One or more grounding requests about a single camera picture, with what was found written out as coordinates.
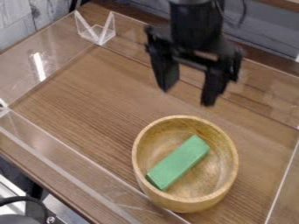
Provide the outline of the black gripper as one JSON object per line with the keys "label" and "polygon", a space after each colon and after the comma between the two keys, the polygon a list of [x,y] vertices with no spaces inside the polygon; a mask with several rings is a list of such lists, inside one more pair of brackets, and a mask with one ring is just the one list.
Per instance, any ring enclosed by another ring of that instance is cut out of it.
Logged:
{"label": "black gripper", "polygon": [[179,64],[205,70],[200,104],[215,105],[229,81],[239,79],[241,50],[224,38],[225,0],[168,0],[169,23],[148,25],[145,51],[159,88],[180,78]]}

